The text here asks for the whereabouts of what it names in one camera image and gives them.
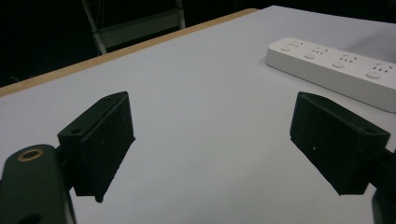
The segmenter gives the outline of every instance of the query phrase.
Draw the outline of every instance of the outlet socket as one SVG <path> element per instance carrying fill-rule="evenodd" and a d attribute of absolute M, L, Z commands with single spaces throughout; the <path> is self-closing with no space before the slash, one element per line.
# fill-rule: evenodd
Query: outlet socket
<path fill-rule="evenodd" d="M 396 64 L 295 38 L 271 44 L 266 63 L 328 90 L 396 113 Z"/>

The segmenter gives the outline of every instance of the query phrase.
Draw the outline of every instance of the power outlet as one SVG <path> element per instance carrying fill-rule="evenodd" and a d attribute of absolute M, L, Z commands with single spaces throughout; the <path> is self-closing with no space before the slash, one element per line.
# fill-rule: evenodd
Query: power outlet
<path fill-rule="evenodd" d="M 289 46 L 298 48 L 300 46 L 302 46 L 304 43 L 302 41 L 298 41 L 298 40 L 292 40 L 289 42 Z"/>
<path fill-rule="evenodd" d="M 380 72 L 380 73 L 392 73 L 393 66 L 391 64 L 384 64 L 384 63 L 376 63 L 373 67 L 373 71 Z"/>
<path fill-rule="evenodd" d="M 316 47 L 316 48 L 312 49 L 311 52 L 321 55 L 321 54 L 324 54 L 324 53 L 328 52 L 328 50 L 325 49 L 325 48 Z"/>
<path fill-rule="evenodd" d="M 284 38 L 271 44 L 266 63 L 367 105 L 396 113 L 394 63 L 295 38 Z"/>
<path fill-rule="evenodd" d="M 358 57 L 355 55 L 348 55 L 344 54 L 343 56 L 340 57 L 340 61 L 344 63 L 353 63 L 358 60 Z"/>

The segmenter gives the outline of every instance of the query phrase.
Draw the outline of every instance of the table surface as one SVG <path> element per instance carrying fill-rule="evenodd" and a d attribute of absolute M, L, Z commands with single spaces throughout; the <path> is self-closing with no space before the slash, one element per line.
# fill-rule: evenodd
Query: table surface
<path fill-rule="evenodd" d="M 298 91 L 326 96 L 390 132 L 393 151 L 396 115 L 267 66 L 287 36 L 396 63 L 394 24 L 268 7 L 5 94 L 0 163 L 57 147 L 90 105 L 128 91 L 136 141 L 103 203 L 71 191 L 78 223 L 372 223 L 375 189 L 337 195 L 290 141 L 291 116 Z"/>

